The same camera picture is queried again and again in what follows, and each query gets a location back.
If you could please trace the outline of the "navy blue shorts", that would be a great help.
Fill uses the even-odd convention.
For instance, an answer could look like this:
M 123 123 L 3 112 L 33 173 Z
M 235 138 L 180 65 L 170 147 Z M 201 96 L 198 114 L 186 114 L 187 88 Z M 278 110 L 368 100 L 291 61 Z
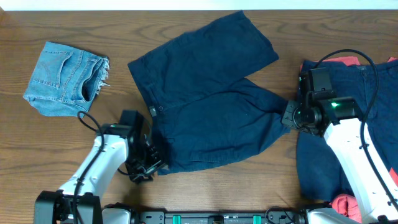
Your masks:
M 167 175 L 256 156 L 288 129 L 287 101 L 248 76 L 278 59 L 243 12 L 186 32 L 128 64 L 151 113 Z

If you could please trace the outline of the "light blue denim shorts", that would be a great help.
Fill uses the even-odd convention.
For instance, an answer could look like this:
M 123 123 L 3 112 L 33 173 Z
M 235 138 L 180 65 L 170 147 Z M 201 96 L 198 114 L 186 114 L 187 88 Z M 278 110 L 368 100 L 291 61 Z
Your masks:
M 46 42 L 23 98 L 44 116 L 87 112 L 109 78 L 109 59 Z

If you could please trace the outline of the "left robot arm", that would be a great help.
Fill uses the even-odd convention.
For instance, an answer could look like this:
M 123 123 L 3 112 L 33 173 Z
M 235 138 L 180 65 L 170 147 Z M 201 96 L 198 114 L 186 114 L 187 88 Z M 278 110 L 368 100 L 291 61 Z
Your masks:
M 116 124 L 96 124 L 90 153 L 78 170 L 56 191 L 42 191 L 34 204 L 34 223 L 140 223 L 140 215 L 123 203 L 101 206 L 113 176 L 121 172 L 131 182 L 152 181 L 166 165 L 164 153 L 152 142 L 148 120 L 136 110 L 124 110 Z

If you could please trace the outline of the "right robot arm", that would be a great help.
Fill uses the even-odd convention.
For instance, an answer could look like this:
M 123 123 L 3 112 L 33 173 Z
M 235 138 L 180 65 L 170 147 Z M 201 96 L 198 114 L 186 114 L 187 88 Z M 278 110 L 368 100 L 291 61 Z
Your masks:
M 325 140 L 343 168 L 363 223 L 397 223 L 397 186 L 357 102 L 337 97 L 326 68 L 302 72 L 299 90 L 301 99 L 288 102 L 282 124 Z

